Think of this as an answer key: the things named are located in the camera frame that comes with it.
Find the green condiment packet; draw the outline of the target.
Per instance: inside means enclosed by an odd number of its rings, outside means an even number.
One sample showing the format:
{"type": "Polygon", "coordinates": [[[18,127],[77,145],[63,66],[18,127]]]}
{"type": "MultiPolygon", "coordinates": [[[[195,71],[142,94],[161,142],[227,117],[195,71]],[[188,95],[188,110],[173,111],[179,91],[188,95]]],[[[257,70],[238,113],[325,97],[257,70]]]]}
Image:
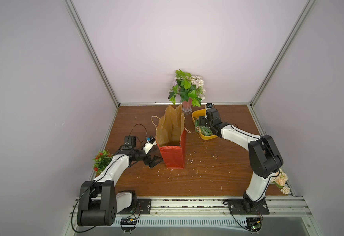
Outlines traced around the green condiment packet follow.
{"type": "Polygon", "coordinates": [[[198,120],[195,120],[195,121],[194,121],[194,125],[195,125],[195,131],[196,131],[197,133],[200,133],[199,121],[198,121],[198,120]]]}
{"type": "Polygon", "coordinates": [[[203,135],[203,136],[211,136],[213,135],[212,131],[210,130],[209,127],[206,127],[206,126],[200,126],[200,133],[203,135]]]}

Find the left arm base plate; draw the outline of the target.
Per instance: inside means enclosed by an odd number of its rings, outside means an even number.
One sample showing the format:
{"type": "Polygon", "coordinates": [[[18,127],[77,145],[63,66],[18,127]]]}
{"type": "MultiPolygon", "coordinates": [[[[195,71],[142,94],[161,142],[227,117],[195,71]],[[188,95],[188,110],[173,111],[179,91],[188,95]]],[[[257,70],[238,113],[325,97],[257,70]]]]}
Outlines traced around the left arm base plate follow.
{"type": "Polygon", "coordinates": [[[151,212],[151,204],[151,199],[137,199],[134,206],[123,209],[119,214],[149,215],[151,212]]]}

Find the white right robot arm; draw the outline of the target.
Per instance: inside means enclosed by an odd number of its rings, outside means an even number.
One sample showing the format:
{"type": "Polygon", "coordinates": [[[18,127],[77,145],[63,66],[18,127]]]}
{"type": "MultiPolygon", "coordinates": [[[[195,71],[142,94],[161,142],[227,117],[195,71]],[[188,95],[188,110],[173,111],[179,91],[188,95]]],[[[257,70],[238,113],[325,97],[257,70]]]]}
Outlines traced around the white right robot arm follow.
{"type": "Polygon", "coordinates": [[[274,139],[269,135],[256,135],[241,130],[222,121],[219,111],[213,107],[201,110],[198,124],[210,129],[219,138],[231,141],[249,153],[249,162],[253,171],[244,199],[258,203],[265,198],[266,190],[272,178],[280,176],[284,161],[274,139]]]}

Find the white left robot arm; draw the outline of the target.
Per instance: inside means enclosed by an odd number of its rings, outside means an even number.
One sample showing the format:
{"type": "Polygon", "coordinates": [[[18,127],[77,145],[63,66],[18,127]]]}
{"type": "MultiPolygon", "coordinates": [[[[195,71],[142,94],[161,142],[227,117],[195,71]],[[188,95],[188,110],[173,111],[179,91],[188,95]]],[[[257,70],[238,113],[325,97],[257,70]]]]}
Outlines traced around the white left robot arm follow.
{"type": "Polygon", "coordinates": [[[150,154],[156,144],[155,137],[149,136],[145,139],[144,146],[136,149],[136,137],[125,137],[124,144],[114,154],[107,167],[92,181],[82,184],[77,202],[78,226],[110,226],[118,213],[140,212],[135,191],[116,193],[115,186],[132,162],[142,161],[152,168],[163,161],[161,157],[152,157],[150,154]]]}

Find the green condiment packet top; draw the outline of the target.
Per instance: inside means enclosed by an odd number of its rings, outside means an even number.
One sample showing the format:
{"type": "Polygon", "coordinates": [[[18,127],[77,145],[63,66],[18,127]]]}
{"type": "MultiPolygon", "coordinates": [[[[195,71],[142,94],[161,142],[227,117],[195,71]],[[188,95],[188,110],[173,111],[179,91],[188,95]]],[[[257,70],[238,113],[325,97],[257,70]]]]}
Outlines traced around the green condiment packet top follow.
{"type": "Polygon", "coordinates": [[[206,126],[200,126],[200,133],[203,135],[203,136],[211,136],[213,135],[212,131],[210,130],[209,127],[206,127],[206,126]]]}

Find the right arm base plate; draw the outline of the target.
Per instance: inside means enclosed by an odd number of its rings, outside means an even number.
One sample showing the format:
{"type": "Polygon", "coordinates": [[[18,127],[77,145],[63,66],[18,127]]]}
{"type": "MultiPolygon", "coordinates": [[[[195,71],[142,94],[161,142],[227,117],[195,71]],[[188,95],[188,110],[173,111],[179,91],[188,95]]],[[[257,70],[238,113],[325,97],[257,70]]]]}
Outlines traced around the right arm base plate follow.
{"type": "Polygon", "coordinates": [[[228,206],[230,213],[233,215],[270,214],[265,198],[257,202],[248,199],[227,199],[223,204],[228,206]]]}

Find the red paper bag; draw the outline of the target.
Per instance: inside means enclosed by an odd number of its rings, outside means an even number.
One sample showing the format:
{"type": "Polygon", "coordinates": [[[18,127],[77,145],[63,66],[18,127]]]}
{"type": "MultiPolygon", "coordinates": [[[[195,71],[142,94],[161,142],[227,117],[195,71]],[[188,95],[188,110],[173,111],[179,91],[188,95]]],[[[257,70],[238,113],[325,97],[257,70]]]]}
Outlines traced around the red paper bag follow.
{"type": "Polygon", "coordinates": [[[156,130],[156,142],[162,159],[169,169],[185,169],[186,119],[183,106],[169,105],[164,115],[151,117],[156,130]]]}

